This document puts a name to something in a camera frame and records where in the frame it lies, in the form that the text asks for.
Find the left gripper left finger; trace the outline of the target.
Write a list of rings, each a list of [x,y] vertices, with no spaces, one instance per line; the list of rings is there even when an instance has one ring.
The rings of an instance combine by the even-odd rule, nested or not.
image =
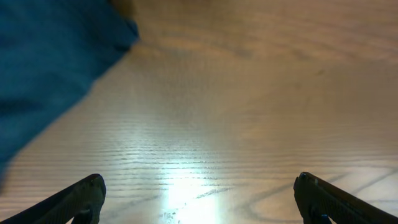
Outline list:
[[[91,174],[1,224],[98,224],[105,198],[103,177]]]

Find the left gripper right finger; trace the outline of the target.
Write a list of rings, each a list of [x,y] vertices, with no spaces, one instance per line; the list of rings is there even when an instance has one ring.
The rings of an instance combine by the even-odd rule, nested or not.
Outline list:
[[[296,178],[294,198],[304,224],[397,223],[397,217],[309,172],[302,172]]]

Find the dark navy shorts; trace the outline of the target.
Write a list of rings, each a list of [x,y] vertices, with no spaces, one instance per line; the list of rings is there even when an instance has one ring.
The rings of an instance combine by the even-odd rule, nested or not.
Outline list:
[[[139,40],[126,0],[1,0],[1,172]]]

